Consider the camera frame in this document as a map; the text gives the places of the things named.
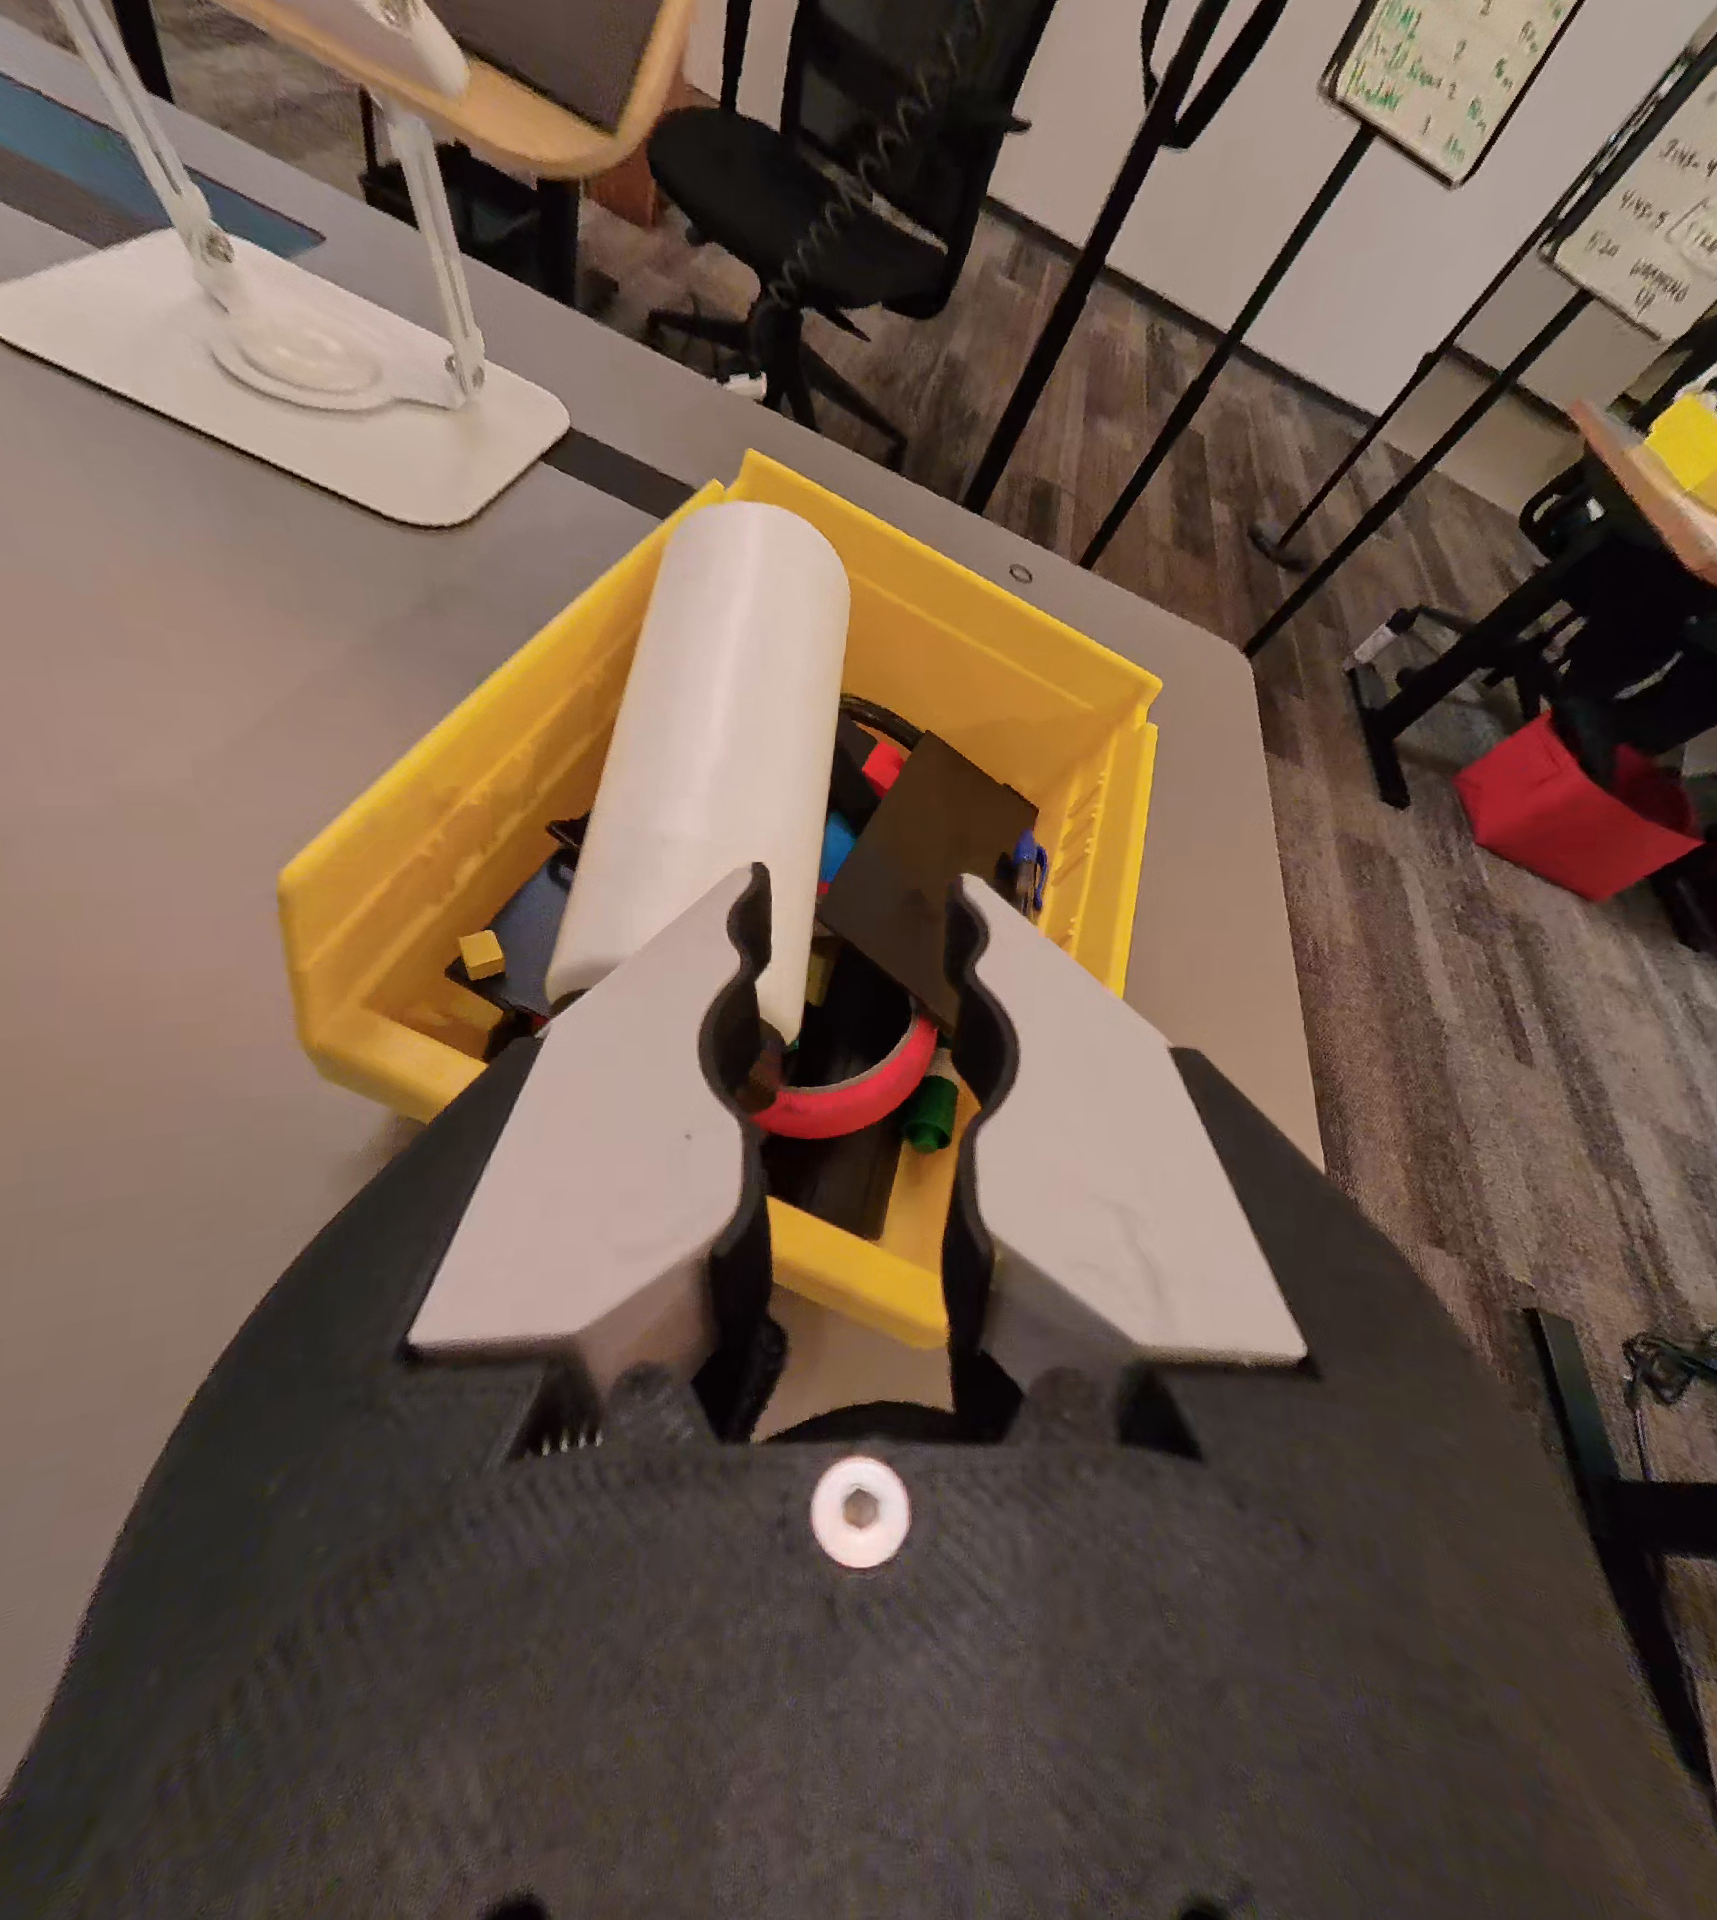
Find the long wooden desk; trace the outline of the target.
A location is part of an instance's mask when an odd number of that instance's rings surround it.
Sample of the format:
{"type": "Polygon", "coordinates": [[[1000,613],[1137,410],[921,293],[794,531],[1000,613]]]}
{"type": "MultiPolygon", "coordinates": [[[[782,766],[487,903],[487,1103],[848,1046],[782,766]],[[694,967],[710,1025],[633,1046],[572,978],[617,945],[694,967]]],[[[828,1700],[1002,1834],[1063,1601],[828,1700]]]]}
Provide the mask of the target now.
{"type": "MultiPolygon", "coordinates": [[[[1485,618],[1478,618],[1439,659],[1407,670],[1401,692],[1375,701],[1363,684],[1368,665],[1348,670],[1357,737],[1368,746],[1376,801],[1407,810],[1407,780],[1401,764],[1401,737],[1416,731],[1436,705],[1445,705],[1478,677],[1494,677],[1509,655],[1553,607],[1569,607],[1569,587],[1599,571],[1599,554],[1656,546],[1675,571],[1717,595],[1717,517],[1703,508],[1652,455],[1652,442],[1611,408],[1579,403],[1575,410],[1588,491],[1605,493],[1605,518],[1588,518],[1575,546],[1541,562],[1523,587],[1513,587],[1485,618]]],[[[1717,659],[1717,607],[1694,635],[1703,655],[1717,659]]]]}

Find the red plastic bin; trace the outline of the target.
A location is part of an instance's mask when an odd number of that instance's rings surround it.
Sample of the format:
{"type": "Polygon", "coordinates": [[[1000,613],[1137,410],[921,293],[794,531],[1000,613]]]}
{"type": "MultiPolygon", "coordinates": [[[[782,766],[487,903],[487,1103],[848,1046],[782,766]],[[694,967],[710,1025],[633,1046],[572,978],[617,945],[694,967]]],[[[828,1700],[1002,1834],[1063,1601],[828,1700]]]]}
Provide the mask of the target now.
{"type": "Polygon", "coordinates": [[[1615,903],[1705,846],[1672,766],[1615,737],[1599,751],[1605,780],[1557,709],[1501,737],[1451,783],[1470,839],[1579,903],[1615,903]]]}

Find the black fabric piece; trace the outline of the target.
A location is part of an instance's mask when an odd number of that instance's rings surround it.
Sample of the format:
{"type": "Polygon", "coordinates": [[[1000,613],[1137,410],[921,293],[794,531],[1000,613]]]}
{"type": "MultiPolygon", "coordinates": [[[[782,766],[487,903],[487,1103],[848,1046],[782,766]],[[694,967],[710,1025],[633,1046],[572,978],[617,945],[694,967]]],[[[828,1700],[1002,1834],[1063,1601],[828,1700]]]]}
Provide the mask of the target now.
{"type": "Polygon", "coordinates": [[[1031,829],[1039,829],[1034,800],[985,780],[969,751],[928,731],[836,866],[820,921],[949,1029],[949,878],[993,878],[1031,829]]]}

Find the black mesh office chair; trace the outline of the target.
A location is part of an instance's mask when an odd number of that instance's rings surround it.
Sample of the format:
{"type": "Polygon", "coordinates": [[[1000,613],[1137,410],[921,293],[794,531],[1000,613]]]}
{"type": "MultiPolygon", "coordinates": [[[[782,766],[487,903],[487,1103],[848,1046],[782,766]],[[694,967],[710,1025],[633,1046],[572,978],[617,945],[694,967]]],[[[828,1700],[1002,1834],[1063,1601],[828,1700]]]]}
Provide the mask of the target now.
{"type": "Polygon", "coordinates": [[[650,141],[650,171],[690,240],[756,275],[745,320],[652,308],[667,334],[732,348],[762,408],[820,425],[820,397],[887,439],[896,425],[809,345],[809,312],[862,340],[862,308],[934,320],[972,252],[1000,157],[1031,123],[1017,92],[1048,0],[859,5],[809,0],[794,15],[782,120],[679,108],[650,141]]]}

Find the small red object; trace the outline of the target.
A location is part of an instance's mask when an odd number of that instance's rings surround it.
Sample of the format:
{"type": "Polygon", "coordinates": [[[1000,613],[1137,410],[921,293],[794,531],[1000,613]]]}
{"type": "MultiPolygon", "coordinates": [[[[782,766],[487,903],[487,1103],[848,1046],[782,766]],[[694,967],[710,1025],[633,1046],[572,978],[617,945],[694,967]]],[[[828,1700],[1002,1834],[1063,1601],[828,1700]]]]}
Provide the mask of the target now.
{"type": "Polygon", "coordinates": [[[896,1118],[921,1094],[934,1048],[943,1025],[917,1009],[899,1046],[879,1066],[828,1086],[782,1086],[752,1124],[773,1136],[854,1136],[896,1118]]]}

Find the whiteboard with writing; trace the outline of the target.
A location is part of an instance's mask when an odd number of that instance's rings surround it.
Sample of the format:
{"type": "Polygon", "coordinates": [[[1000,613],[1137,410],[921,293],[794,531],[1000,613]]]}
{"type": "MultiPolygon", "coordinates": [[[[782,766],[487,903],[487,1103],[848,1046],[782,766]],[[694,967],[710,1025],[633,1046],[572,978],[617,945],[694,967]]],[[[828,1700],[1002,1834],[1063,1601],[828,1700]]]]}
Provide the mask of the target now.
{"type": "Polygon", "coordinates": [[[1717,43],[1548,237],[1548,266],[1675,345],[1717,306],[1717,43]]]}
{"type": "Polygon", "coordinates": [[[1575,15],[1579,0],[1368,0],[1320,72],[1320,96],[1457,190],[1575,15]]]}

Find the white roll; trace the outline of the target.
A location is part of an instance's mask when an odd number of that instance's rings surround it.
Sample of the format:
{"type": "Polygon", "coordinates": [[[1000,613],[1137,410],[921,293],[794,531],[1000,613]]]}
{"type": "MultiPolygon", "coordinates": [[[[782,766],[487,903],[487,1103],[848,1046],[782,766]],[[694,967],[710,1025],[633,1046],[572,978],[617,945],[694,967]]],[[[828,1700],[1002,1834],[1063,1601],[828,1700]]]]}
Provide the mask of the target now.
{"type": "Polygon", "coordinates": [[[667,531],[555,932],[552,1000],[596,986],[732,870],[765,866],[773,960],[756,1003],[797,1040],[846,655],[848,565],[820,527],[723,497],[667,531]]]}

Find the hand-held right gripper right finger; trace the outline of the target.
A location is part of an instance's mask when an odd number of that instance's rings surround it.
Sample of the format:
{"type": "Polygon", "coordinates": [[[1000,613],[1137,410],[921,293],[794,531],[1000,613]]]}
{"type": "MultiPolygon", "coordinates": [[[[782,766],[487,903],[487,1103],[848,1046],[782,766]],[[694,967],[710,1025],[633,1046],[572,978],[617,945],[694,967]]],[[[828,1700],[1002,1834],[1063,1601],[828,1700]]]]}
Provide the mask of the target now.
{"type": "Polygon", "coordinates": [[[1169,1035],[985,878],[944,895],[972,1094],[943,1235],[956,1388],[1000,1372],[1303,1372],[1312,1346],[1169,1035]]]}

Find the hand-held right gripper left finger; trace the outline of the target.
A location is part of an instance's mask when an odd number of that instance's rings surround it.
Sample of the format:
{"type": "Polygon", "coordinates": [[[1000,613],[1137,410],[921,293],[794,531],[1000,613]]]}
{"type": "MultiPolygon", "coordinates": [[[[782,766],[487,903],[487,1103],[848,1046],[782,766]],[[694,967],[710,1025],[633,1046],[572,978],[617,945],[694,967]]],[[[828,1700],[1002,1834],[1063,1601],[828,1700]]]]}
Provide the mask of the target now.
{"type": "Polygon", "coordinates": [[[773,876],[732,870],[536,1040],[410,1316],[422,1361],[756,1373],[773,1213],[743,1094],[762,1055],[773,876]]]}

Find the yellow plastic bin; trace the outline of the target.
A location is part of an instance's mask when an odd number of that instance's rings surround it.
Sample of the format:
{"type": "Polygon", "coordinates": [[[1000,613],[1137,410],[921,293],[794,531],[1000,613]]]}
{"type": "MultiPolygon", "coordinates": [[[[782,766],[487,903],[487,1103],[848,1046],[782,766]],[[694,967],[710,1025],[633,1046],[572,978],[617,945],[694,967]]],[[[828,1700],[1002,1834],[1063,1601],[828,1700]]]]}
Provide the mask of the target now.
{"type": "MultiPolygon", "coordinates": [[[[718,497],[832,541],[854,587],[846,692],[1039,801],[1039,926],[1119,995],[1162,678],[765,455],[667,527],[718,497]]],[[[652,531],[611,562],[279,876],[297,1040],[335,1086],[430,1124],[486,1074],[487,1016],[449,967],[555,851],[546,826],[596,800],[665,546],[652,531]]]]}

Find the white board stand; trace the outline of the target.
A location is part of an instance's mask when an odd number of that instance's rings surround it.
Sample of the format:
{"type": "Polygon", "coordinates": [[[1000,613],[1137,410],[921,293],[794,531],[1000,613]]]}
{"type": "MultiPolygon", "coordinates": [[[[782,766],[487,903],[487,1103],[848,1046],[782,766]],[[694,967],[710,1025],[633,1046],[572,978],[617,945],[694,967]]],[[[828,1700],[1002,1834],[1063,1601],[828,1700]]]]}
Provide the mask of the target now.
{"type": "Polygon", "coordinates": [[[422,120],[469,92],[469,58],[430,5],[321,0],[294,15],[379,96],[444,332],[225,230],[107,13],[60,0],[59,15],[172,230],[0,281],[0,345],[415,531],[481,518],[572,434],[555,393],[487,366],[422,120]]]}

